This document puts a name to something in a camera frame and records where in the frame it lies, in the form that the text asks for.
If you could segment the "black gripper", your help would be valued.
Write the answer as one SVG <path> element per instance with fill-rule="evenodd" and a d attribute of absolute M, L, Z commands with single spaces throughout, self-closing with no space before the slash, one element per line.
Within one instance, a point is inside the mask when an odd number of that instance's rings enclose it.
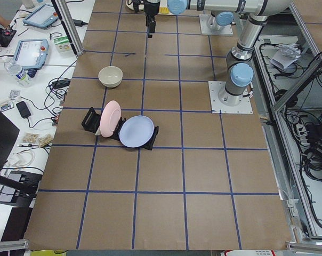
<path fill-rule="evenodd" d="M 160 0 L 145 0 L 144 12 L 146 15 L 146 26 L 149 26 L 152 22 L 155 22 L 155 16 L 159 12 Z"/>

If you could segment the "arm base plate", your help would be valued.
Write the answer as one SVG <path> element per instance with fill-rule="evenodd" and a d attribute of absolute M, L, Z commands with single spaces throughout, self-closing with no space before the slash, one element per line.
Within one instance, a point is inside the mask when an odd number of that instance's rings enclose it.
<path fill-rule="evenodd" d="M 211 14 L 200 14 L 200 29 L 202 35 L 209 36 L 232 36 L 232 25 L 231 23 L 222 26 L 217 23 L 216 17 Z"/>
<path fill-rule="evenodd" d="M 211 111 L 212 113 L 217 114 L 253 114 L 253 109 L 251 105 L 251 99 L 248 96 L 249 92 L 246 88 L 243 92 L 243 95 L 237 97 L 237 105 L 230 106 L 226 105 L 219 98 L 219 93 L 225 87 L 225 81 L 209 81 L 209 93 L 210 93 L 210 102 L 211 102 Z"/>

